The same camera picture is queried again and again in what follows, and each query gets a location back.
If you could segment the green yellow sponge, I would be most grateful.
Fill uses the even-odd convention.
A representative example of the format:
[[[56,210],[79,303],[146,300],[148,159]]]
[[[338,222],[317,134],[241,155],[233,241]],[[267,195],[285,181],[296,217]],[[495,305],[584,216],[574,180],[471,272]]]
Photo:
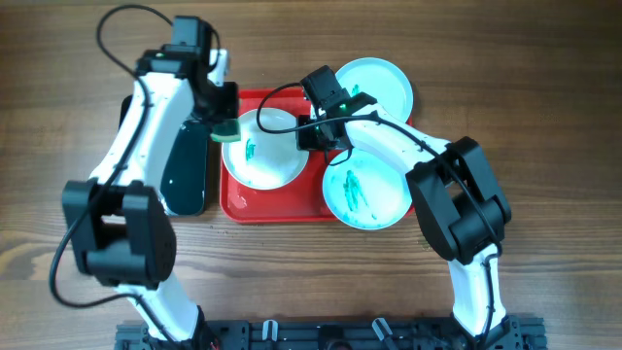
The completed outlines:
[[[210,138],[214,142],[232,143],[241,140],[241,131],[237,119],[224,120],[215,123],[210,131]]]

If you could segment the light blue plate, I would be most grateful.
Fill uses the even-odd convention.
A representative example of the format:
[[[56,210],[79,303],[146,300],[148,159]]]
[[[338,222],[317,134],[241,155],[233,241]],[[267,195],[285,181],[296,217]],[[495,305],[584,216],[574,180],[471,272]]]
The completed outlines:
[[[394,118],[406,123],[414,106],[413,88],[406,75],[392,62],[363,57],[346,63],[335,73],[352,96],[365,92]]]
[[[363,230],[388,228],[412,208],[405,179],[380,158],[354,149],[330,161],[322,181],[330,212],[343,224]]]

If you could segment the white round plate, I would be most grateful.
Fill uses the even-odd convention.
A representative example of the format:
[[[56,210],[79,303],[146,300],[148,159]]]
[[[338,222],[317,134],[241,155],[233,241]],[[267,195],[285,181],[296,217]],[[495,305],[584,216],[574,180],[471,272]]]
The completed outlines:
[[[242,114],[238,121],[241,140],[224,143],[222,147],[225,168],[238,183],[254,190],[275,190],[302,172],[309,152],[297,148],[293,133],[262,131],[256,109]]]

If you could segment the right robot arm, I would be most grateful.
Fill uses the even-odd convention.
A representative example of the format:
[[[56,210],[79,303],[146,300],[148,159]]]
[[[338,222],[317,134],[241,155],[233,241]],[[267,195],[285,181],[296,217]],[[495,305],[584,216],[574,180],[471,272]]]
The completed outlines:
[[[421,232],[449,264],[453,318],[479,348],[490,346],[505,316],[498,264],[511,209],[480,145],[418,131],[375,97],[351,94],[328,66],[299,84],[315,114],[301,132],[321,147],[368,152],[404,178]]]

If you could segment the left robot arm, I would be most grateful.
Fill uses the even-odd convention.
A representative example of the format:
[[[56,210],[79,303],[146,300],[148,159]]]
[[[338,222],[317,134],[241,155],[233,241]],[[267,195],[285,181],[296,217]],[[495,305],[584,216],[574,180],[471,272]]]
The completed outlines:
[[[82,274],[132,302],[154,349],[215,349],[201,308],[174,274],[176,235],[160,185],[184,123],[216,142],[239,138],[238,87],[225,79],[227,53],[207,21],[178,16],[170,24],[170,42],[130,70],[134,91],[108,153],[87,180],[63,190],[60,247],[72,249]]]

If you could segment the dark green water tray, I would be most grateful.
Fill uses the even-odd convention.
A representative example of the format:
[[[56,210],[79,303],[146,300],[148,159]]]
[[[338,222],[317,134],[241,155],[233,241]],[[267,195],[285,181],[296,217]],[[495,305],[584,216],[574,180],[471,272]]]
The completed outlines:
[[[167,215],[198,216],[206,206],[209,141],[205,127],[191,119],[190,97],[150,98],[117,186],[138,181],[155,190]]]

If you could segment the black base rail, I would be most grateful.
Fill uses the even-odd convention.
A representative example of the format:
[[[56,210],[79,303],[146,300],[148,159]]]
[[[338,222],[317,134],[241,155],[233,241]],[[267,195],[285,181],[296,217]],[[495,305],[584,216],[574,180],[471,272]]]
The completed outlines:
[[[218,345],[184,345],[184,349],[478,349],[452,318],[412,321],[276,322],[208,321]],[[490,330],[486,349],[548,349],[543,319],[506,316]],[[117,326],[114,349],[176,349],[151,337],[147,324]]]

